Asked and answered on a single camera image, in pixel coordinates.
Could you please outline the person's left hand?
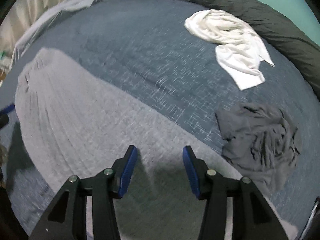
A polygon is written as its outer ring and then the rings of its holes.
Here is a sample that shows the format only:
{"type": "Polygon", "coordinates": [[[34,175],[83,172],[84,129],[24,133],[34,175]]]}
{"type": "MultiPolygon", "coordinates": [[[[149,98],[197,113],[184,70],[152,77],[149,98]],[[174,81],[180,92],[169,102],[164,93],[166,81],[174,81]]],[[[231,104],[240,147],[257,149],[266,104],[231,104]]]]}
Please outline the person's left hand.
{"type": "Polygon", "coordinates": [[[8,151],[7,149],[0,144],[0,165],[3,166],[8,161],[8,151]]]}

